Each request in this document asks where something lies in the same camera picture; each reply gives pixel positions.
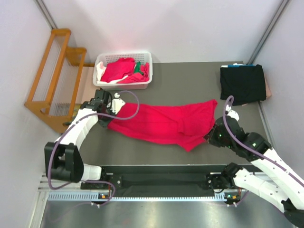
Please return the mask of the red t-shirt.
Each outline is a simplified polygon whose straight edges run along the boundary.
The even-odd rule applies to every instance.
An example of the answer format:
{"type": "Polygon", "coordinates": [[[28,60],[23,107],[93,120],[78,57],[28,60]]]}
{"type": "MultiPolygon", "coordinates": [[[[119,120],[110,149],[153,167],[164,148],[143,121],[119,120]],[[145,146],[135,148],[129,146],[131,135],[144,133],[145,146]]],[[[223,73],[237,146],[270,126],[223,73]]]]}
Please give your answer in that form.
{"type": "Polygon", "coordinates": [[[214,99],[182,106],[127,103],[108,129],[156,144],[176,144],[190,152],[206,142],[205,136],[215,123],[217,105],[214,99]]]}

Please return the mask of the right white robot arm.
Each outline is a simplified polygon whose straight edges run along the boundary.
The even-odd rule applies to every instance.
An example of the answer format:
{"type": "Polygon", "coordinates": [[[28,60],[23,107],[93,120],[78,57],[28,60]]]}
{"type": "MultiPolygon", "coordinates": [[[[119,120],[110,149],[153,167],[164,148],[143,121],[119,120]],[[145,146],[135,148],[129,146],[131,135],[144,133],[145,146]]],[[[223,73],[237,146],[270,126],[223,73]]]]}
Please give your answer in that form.
{"type": "Polygon", "coordinates": [[[304,180],[278,155],[262,135],[246,133],[238,124],[238,113],[230,104],[207,134],[207,142],[227,147],[267,175],[267,182],[235,163],[225,166],[220,175],[211,178],[210,186],[219,189],[242,188],[275,206],[298,228],[304,226],[304,180]]]}

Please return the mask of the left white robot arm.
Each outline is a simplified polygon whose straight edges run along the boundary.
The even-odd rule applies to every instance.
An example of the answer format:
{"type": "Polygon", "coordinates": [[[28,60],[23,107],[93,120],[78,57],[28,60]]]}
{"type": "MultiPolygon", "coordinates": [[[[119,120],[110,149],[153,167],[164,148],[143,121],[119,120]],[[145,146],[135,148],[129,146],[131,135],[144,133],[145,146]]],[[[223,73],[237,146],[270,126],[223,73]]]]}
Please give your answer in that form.
{"type": "Polygon", "coordinates": [[[67,184],[91,181],[97,188],[107,185],[108,177],[102,174],[102,168],[85,164],[80,148],[92,127],[107,127],[125,104],[119,93],[96,90],[94,98],[81,104],[68,129],[55,142],[45,145],[46,176],[52,189],[56,188],[52,180],[67,184]]]}

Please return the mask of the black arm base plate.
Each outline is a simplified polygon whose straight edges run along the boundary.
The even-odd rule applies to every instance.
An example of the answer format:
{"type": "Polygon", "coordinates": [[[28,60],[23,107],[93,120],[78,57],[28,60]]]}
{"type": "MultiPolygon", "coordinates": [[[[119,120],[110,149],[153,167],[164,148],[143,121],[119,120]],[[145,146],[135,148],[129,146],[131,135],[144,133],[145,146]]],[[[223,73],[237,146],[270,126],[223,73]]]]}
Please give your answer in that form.
{"type": "Polygon", "coordinates": [[[225,165],[104,166],[101,180],[112,183],[116,197],[212,196],[237,189],[222,177],[225,165]]]}

